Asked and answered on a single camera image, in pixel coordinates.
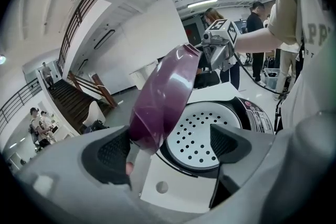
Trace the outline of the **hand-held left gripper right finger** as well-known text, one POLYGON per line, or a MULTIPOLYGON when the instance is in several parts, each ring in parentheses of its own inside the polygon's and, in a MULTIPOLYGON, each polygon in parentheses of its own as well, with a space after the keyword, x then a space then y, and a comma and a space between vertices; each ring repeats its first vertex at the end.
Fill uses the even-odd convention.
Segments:
POLYGON ((237 147, 220 156, 213 200, 194 223, 332 223, 335 217, 335 115, 320 112, 277 135, 223 124, 213 140, 237 147))

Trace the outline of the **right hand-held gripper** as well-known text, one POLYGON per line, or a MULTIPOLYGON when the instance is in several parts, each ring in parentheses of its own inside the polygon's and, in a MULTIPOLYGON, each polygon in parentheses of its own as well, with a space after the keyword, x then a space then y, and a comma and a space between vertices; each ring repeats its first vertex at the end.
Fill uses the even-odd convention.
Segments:
POLYGON ((237 37, 238 28, 234 22, 229 19, 214 21, 203 33, 202 43, 195 46, 201 52, 198 69, 230 69, 235 64, 237 37))

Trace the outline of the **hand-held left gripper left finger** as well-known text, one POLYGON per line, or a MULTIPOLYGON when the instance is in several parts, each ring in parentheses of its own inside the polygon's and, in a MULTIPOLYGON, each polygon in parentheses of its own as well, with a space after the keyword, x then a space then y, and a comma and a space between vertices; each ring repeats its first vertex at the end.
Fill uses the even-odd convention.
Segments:
POLYGON ((27 197, 52 223, 151 223, 132 193, 128 128, 68 138, 17 173, 27 197))

